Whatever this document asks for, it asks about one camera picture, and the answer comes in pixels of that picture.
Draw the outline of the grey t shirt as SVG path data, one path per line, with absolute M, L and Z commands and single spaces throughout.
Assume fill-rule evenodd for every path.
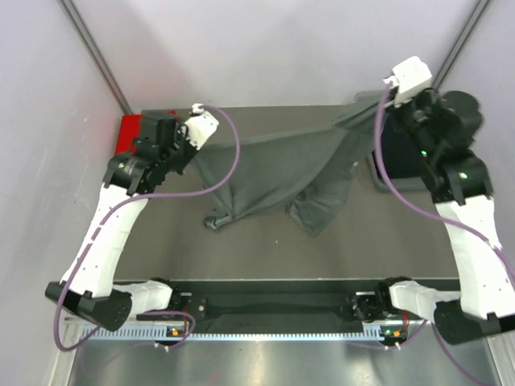
M 204 187 L 220 182 L 204 226 L 214 232 L 246 216 L 282 209 L 317 236 L 344 208 L 359 162 L 373 151 L 379 99 L 344 105 L 328 125 L 205 146 L 194 159 Z

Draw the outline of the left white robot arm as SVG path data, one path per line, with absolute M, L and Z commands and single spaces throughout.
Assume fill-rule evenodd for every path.
M 59 281 L 45 290 L 53 302 L 107 331 L 128 318 L 156 310 L 164 318 L 182 311 L 182 299 L 162 279 L 115 285 L 113 277 L 132 227 L 147 205 L 148 195 L 169 173 L 181 175 L 219 122 L 210 113 L 182 120 L 176 115 L 138 116 L 131 143 L 108 162 L 99 201 L 76 259 Z

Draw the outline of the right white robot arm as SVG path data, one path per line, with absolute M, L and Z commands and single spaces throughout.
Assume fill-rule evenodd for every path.
M 459 288 L 451 291 L 409 277 L 386 278 L 377 283 L 373 308 L 355 301 L 355 314 L 373 321 L 406 311 L 431 322 L 451 345 L 513 331 L 513 272 L 496 232 L 488 168 L 472 151 L 484 120 L 476 98 L 425 88 L 400 105 L 391 96 L 374 95 L 356 101 L 354 108 L 356 121 L 375 141 L 390 123 L 414 145 L 435 205 L 431 219 L 445 225 L 459 274 Z

